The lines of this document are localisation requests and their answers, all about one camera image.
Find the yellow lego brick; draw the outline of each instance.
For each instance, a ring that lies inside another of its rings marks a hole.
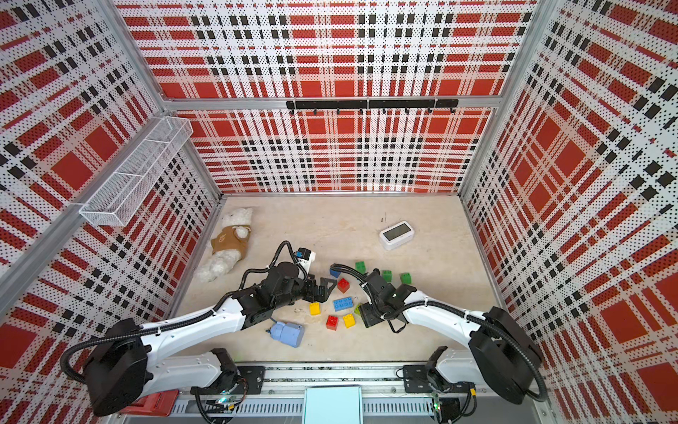
[[[344,324],[346,324],[346,328],[350,328],[355,325],[355,318],[353,317],[352,313],[344,315]]]
[[[308,309],[311,311],[311,315],[320,315],[320,303],[311,303]]]

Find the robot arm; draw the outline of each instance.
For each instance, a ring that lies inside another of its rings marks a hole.
[[[293,263],[276,265],[284,245],[288,246]],[[251,272],[267,273],[259,284],[242,288],[243,277],[241,288],[225,294],[213,307],[171,320],[141,326],[131,318],[122,320],[103,339],[67,349],[60,360],[61,368],[70,378],[87,384],[92,410],[98,417],[159,391],[188,386],[214,393],[229,390],[240,376],[225,349],[213,349],[197,357],[172,355],[219,334],[266,321],[274,310],[298,300],[326,302],[336,281],[321,278],[317,284],[315,276],[308,273],[314,259],[314,252],[304,248],[292,252],[289,242],[283,242],[268,268],[245,272],[244,276]],[[463,375],[458,370],[451,372],[446,365],[451,355],[445,354],[447,347],[440,347],[426,367],[431,387],[445,391],[458,381],[484,380],[499,396],[519,404],[526,393],[533,395],[529,386],[533,376],[538,376],[540,395],[545,399],[543,379],[536,370],[543,360],[541,351],[502,309],[492,308],[484,314],[467,311],[429,298],[413,286],[402,284],[394,288],[381,278],[377,269],[363,275],[343,265],[331,268],[354,275],[361,282],[370,298],[370,303],[360,306],[365,327],[384,320],[389,323],[400,320],[432,328],[468,345],[477,368],[471,367]],[[78,374],[68,360],[75,352],[89,347],[95,349],[83,367],[83,375]]]
[[[535,400],[546,400],[546,387],[538,372],[544,360],[542,352],[505,310],[492,307],[487,313],[468,311],[430,298],[413,286],[401,284],[394,288],[378,269],[367,276],[344,265],[335,264],[330,269],[350,273],[361,282],[370,299],[359,307],[365,327],[384,320],[400,320],[436,330],[468,346],[482,380],[505,400],[520,404],[525,394]],[[455,378],[458,373],[445,365],[449,363],[443,353],[446,349],[438,348],[427,366],[428,382],[438,391],[464,381]],[[466,376],[474,379],[465,381],[478,383],[477,374],[471,372]],[[533,379],[540,389],[538,395],[530,391]]]
[[[276,265],[284,246],[293,263]],[[259,284],[225,294],[213,307],[161,322],[135,325],[131,318],[111,327],[103,339],[92,339],[67,349],[61,369],[72,379],[85,383],[92,409],[103,417],[130,405],[139,397],[178,387],[223,387],[230,389],[239,378],[238,370],[225,349],[213,349],[199,357],[172,357],[175,353],[219,334],[244,330],[268,320],[273,311],[292,303],[326,302],[336,281],[308,273],[315,253],[301,248],[292,252],[283,242]],[[83,374],[68,363],[77,351],[93,347]]]

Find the light blue box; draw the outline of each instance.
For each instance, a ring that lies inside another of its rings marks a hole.
[[[271,337],[292,347],[299,347],[304,336],[304,327],[291,322],[278,321],[269,330]]]
[[[334,301],[334,311],[339,312],[344,309],[350,309],[353,307],[353,299],[351,297],[344,297]]]
[[[306,389],[302,424],[363,424],[360,386]]]

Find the beige table surface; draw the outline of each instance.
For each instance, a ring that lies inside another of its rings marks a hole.
[[[247,256],[230,273],[213,282],[193,281],[179,306],[179,315],[213,305],[222,294],[236,289],[243,272],[247,268],[266,267],[283,240],[289,240],[294,249],[305,247],[316,252],[311,273],[318,282],[320,277],[331,277],[329,270],[334,262],[354,267],[356,261],[365,261],[368,270],[390,269],[394,286],[400,284],[400,273],[409,272],[417,289],[441,301],[478,311],[487,311],[496,305],[456,196],[230,197],[223,213],[235,208],[254,209]],[[414,239],[387,252],[379,242],[378,233],[402,220],[413,226]],[[206,249],[202,261],[211,252]],[[279,261],[288,261],[288,256],[283,251]],[[335,313],[332,301],[351,296],[356,305],[366,302],[367,296],[354,278],[345,274],[342,277],[351,283],[350,289],[346,294],[335,289],[329,301],[321,304],[321,315],[311,316],[305,301],[273,313],[276,320],[304,326],[304,338],[297,348],[273,340],[265,332],[273,325],[268,321],[214,337],[181,354],[194,355],[224,347],[236,362],[423,361],[438,346],[461,348],[438,332],[421,326],[408,325],[400,334],[393,334],[385,322],[365,328],[356,316],[357,324],[346,328],[341,317],[353,310]],[[261,279],[260,275],[250,274],[247,286]],[[328,315],[339,317],[337,331],[325,327]],[[398,321],[393,323],[396,327],[400,325]]]

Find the alarm clock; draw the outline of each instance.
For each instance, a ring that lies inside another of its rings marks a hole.
[[[414,238],[414,230],[407,221],[401,221],[379,233],[379,241],[386,250],[393,250]]]

